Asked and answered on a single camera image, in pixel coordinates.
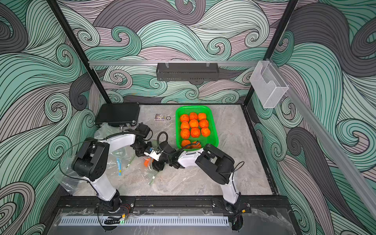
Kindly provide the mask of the green-zip clear bag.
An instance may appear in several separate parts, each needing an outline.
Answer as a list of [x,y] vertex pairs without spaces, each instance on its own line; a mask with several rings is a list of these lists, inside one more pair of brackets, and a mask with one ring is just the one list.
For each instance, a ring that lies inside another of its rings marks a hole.
[[136,154],[131,147],[135,143],[136,135],[126,134],[125,130],[112,127],[108,123],[103,123],[95,132],[94,138],[110,145],[109,149],[109,167],[117,165],[119,172],[128,168],[135,159]]

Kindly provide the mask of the eleventh orange taken out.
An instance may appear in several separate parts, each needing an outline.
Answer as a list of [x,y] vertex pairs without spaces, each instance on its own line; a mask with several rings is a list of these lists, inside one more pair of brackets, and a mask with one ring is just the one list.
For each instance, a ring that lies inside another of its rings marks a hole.
[[192,144],[191,148],[192,148],[192,149],[200,149],[200,148],[202,148],[202,146],[201,146],[201,142],[199,142],[199,141],[194,142],[194,143]]

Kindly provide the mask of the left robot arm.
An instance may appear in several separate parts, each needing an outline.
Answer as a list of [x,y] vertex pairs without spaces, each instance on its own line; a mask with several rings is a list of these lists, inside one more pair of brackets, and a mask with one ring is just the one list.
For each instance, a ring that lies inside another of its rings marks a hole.
[[126,129],[103,139],[87,138],[76,154],[71,165],[72,170],[89,182],[100,202],[110,212],[119,210],[121,199],[119,191],[105,173],[109,153],[130,146],[136,156],[141,157],[152,147],[147,138],[152,133],[149,126],[140,123],[135,129]]

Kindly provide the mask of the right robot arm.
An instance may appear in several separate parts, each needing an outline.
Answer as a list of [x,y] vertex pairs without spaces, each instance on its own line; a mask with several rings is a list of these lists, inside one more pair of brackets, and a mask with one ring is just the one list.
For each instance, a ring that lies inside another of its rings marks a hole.
[[240,196],[234,179],[236,172],[234,159],[212,144],[202,147],[199,141],[184,140],[181,148],[175,149],[168,140],[160,141],[162,135],[168,137],[166,132],[159,133],[156,146],[148,144],[145,149],[145,155],[151,158],[152,168],[155,171],[162,171],[165,165],[176,169],[200,168],[220,185],[224,207],[234,213]]

